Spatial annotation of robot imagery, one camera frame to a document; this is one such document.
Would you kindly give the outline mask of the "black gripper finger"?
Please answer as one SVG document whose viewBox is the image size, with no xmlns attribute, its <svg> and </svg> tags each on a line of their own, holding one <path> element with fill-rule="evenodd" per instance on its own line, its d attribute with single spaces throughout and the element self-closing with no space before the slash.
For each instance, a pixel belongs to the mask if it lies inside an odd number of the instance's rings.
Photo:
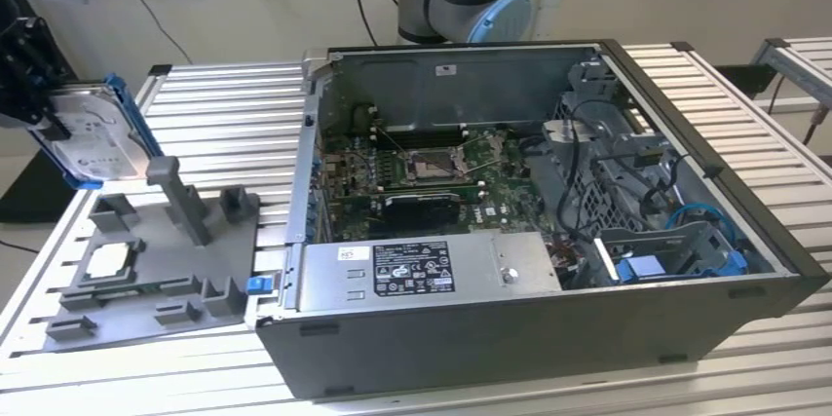
<svg viewBox="0 0 832 416">
<path fill-rule="evenodd" d="M 64 141 L 71 138 L 71 131 L 52 111 L 32 111 L 28 133 L 44 141 Z"/>
</svg>

